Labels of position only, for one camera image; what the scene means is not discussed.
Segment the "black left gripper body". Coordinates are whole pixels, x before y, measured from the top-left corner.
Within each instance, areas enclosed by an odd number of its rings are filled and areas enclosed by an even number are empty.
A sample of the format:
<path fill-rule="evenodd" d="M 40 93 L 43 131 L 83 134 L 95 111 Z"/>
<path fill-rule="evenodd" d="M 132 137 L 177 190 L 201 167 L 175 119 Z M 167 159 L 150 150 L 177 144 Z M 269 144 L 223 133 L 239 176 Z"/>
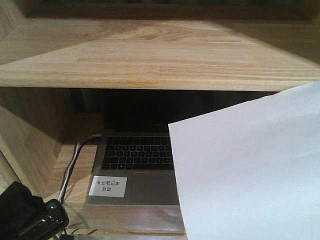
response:
<path fill-rule="evenodd" d="M 0 238 L 17 239 L 18 231 L 43 209 L 41 197 L 32 195 L 28 187 L 14 181 L 0 194 Z"/>

